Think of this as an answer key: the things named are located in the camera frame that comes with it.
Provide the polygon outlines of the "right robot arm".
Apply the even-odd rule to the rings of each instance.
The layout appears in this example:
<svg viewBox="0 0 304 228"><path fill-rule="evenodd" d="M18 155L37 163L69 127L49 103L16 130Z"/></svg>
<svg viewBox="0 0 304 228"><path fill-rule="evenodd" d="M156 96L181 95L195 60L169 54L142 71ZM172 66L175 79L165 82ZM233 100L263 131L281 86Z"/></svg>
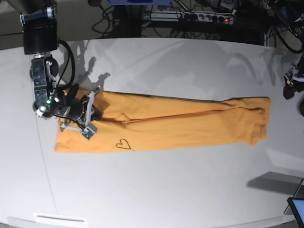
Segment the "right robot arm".
<svg viewBox="0 0 304 228"><path fill-rule="evenodd" d="M97 127L100 113L93 103L100 88L78 98L79 85L74 83L76 63L70 46L57 35L57 3L54 0L30 0L20 14L24 34L24 53L31 55L30 77L34 86L33 110L37 117L64 119L60 131L65 129L79 132L90 140ZM71 78L66 85L60 84L59 64L51 52L62 45L67 50L71 64Z"/></svg>

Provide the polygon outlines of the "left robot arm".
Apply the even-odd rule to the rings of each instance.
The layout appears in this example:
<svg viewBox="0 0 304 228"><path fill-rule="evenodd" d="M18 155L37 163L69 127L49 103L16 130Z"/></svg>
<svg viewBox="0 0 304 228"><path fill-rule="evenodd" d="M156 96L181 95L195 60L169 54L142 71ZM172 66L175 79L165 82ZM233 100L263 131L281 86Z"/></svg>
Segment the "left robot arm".
<svg viewBox="0 0 304 228"><path fill-rule="evenodd" d="M304 2L302 0L268 0L267 5L273 11L273 29L281 43L294 54L299 54L298 63L292 63L284 74L283 96L286 100L294 97L296 92L304 90ZM301 48L292 48L282 37L278 28L283 25L301 42Z"/></svg>

